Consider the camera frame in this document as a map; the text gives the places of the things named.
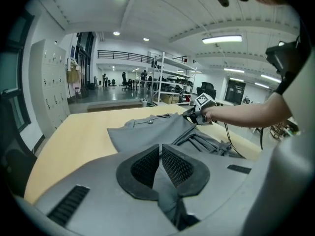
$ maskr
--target desk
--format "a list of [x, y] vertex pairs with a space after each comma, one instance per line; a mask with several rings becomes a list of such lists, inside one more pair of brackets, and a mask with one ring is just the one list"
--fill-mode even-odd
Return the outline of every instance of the desk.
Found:
[[[117, 153], [107, 128], [122, 127], [131, 119], [167, 113], [182, 114], [185, 110], [178, 105], [168, 105], [70, 115], [40, 153], [30, 174], [24, 198], [34, 204], [49, 187], [83, 164]], [[228, 141], [225, 128], [218, 124], [199, 126], [199, 129], [218, 141]], [[258, 159], [260, 153], [258, 146], [232, 131], [230, 137], [244, 157], [250, 160]]]
[[225, 101], [225, 100], [220, 100], [220, 99], [215, 99], [217, 106], [234, 106], [233, 103]]

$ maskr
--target black vent grille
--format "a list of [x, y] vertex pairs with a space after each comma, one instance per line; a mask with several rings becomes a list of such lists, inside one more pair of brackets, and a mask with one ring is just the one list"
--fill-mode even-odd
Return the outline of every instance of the black vent grille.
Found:
[[252, 170], [251, 168], [247, 168], [247, 167], [243, 167], [243, 166], [239, 166], [235, 164], [231, 164], [227, 168], [230, 170], [245, 173], [245, 174], [249, 174]]
[[48, 217], [64, 227], [75, 213], [89, 190], [89, 188], [84, 186], [75, 186], [48, 214]]

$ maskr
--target window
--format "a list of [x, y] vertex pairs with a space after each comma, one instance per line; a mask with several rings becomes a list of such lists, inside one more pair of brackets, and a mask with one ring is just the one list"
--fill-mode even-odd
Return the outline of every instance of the window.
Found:
[[22, 91], [22, 57], [32, 20], [33, 16], [24, 10], [12, 26], [0, 53], [0, 94], [10, 101], [20, 132], [31, 122]]
[[93, 46], [92, 32], [78, 33], [77, 48], [75, 51], [75, 59], [81, 66], [81, 86], [85, 86], [90, 81], [90, 62]]

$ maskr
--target black office chair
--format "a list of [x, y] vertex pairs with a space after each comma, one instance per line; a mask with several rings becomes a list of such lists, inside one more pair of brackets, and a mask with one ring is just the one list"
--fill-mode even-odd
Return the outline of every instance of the black office chair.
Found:
[[36, 159], [20, 136], [11, 103], [0, 96], [0, 168], [15, 195], [24, 197]]
[[125, 89], [125, 91], [126, 91], [126, 89], [131, 89], [132, 80], [129, 79], [129, 80], [127, 81], [127, 79], [126, 79], [126, 73], [125, 73], [125, 72], [123, 72], [122, 78], [123, 78], [123, 86], [125, 86], [124, 88], [122, 88], [122, 90]]
[[197, 88], [197, 94], [198, 96], [202, 93], [206, 93], [207, 95], [211, 96], [213, 99], [217, 96], [217, 91], [214, 90], [214, 87], [211, 83], [208, 82], [202, 82], [201, 87]]

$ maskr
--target black door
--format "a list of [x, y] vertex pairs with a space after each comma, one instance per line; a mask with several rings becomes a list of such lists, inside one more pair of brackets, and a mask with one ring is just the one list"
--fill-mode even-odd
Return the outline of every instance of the black door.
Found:
[[228, 81], [225, 100], [240, 105], [243, 99], [245, 83], [238, 81]]

